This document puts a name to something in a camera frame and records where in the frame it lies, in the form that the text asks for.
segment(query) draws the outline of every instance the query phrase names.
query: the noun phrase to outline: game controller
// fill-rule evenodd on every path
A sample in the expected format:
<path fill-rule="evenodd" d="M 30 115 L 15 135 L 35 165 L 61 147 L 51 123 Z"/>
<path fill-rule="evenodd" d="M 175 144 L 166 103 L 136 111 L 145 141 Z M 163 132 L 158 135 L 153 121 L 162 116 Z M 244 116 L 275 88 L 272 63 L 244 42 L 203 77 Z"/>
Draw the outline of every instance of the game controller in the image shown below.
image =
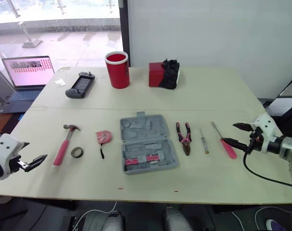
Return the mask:
<path fill-rule="evenodd" d="M 78 80 L 66 90 L 66 96 L 72 99 L 84 98 L 94 78 L 95 76 L 90 72 L 80 72 Z"/>

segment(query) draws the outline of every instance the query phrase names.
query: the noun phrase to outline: hammer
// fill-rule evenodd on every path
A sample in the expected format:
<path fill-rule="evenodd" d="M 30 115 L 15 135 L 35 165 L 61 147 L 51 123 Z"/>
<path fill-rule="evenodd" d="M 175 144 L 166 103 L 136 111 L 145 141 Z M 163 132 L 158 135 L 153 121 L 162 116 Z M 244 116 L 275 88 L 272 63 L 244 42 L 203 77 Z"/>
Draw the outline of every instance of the hammer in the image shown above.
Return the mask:
<path fill-rule="evenodd" d="M 72 125 L 72 124 L 70 124 L 70 125 L 65 124 L 65 125 L 64 125 L 64 129 L 70 129 L 70 131 L 69 131 L 69 133 L 68 133 L 68 135 L 67 135 L 65 141 L 64 141 L 63 144 L 60 146 L 60 149 L 59 149 L 59 151 L 58 151 L 58 154 L 57 154 L 57 156 L 56 156 L 56 158 L 55 158 L 55 160 L 54 160 L 53 165 L 57 165 L 57 166 L 60 165 L 61 162 L 63 161 L 63 158 L 64 158 L 64 156 L 65 156 L 65 153 L 66 153 L 67 147 L 68 147 L 68 145 L 69 145 L 69 140 L 71 139 L 74 130 L 77 129 L 77 130 L 80 131 L 80 129 L 78 128 L 78 126 L 76 126 L 76 125 Z"/>

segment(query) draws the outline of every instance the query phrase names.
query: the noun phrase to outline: tape roll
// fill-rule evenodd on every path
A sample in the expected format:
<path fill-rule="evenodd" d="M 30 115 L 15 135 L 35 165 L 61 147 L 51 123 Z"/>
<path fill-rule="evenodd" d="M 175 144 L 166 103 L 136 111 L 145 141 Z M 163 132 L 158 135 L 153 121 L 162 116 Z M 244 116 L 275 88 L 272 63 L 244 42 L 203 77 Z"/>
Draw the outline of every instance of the tape roll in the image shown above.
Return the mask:
<path fill-rule="evenodd" d="M 71 156 L 73 158 L 80 158 L 83 155 L 84 151 L 81 147 L 76 147 L 74 149 L 72 149 L 71 151 Z"/>

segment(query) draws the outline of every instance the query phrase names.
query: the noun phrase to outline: wooden table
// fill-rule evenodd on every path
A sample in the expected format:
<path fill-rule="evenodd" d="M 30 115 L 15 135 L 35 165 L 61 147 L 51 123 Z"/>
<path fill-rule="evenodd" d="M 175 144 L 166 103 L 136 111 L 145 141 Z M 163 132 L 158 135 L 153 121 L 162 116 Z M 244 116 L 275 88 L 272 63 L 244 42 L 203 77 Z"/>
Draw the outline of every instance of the wooden table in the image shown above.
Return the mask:
<path fill-rule="evenodd" d="M 89 95 L 69 99 L 65 90 L 72 86 L 80 71 L 96 75 Z M 48 157 L 35 170 L 19 171 L 0 181 L 0 194 L 34 198 L 123 200 L 212 204 L 292 203 L 292 188 L 260 179 L 242 165 L 243 152 L 230 159 L 210 122 L 215 121 L 225 137 L 249 142 L 247 132 L 232 126 L 251 122 L 265 112 L 262 105 L 238 76 L 224 68 L 182 68 L 175 90 L 149 88 L 148 70 L 130 69 L 130 86 L 123 90 L 111 87 L 105 68 L 74 67 L 57 71 L 26 112 L 12 134 L 30 142 L 20 154 L 30 161 L 41 154 Z M 67 85 L 57 87 L 62 78 Z M 167 122 L 179 166 L 169 170 L 125 175 L 121 169 L 119 120 L 135 116 L 162 114 Z M 185 156 L 178 141 L 175 123 L 189 122 L 192 133 L 191 154 Z M 82 131 L 73 134 L 61 166 L 53 160 L 67 135 L 63 124 L 76 124 Z M 200 140 L 202 127 L 209 146 L 205 154 Z M 109 130 L 111 143 L 104 146 L 101 159 L 95 132 Z M 84 149 L 80 159 L 70 150 Z M 274 154 L 253 152 L 248 166 L 261 175 L 291 182 L 288 163 Z"/>

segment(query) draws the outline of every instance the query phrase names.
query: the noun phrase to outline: pink hammer handle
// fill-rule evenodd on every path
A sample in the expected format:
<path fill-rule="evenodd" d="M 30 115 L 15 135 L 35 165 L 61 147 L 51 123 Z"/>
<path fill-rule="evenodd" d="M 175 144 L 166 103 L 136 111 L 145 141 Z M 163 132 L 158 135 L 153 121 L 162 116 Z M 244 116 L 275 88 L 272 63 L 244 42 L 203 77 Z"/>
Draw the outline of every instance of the pink hammer handle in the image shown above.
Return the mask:
<path fill-rule="evenodd" d="M 220 140 L 223 147 L 225 148 L 227 154 L 229 155 L 229 157 L 231 157 L 232 159 L 236 159 L 237 158 L 237 154 L 234 151 L 234 149 L 232 148 L 232 146 L 228 145 L 227 143 L 225 143 L 225 141 L 223 139 Z"/>
<path fill-rule="evenodd" d="M 61 162 L 63 161 L 63 158 L 66 154 L 68 144 L 69 144 L 69 140 L 65 140 L 63 142 L 63 144 L 60 146 L 60 149 L 59 149 L 58 154 L 54 160 L 53 165 L 59 166 L 61 164 Z"/>

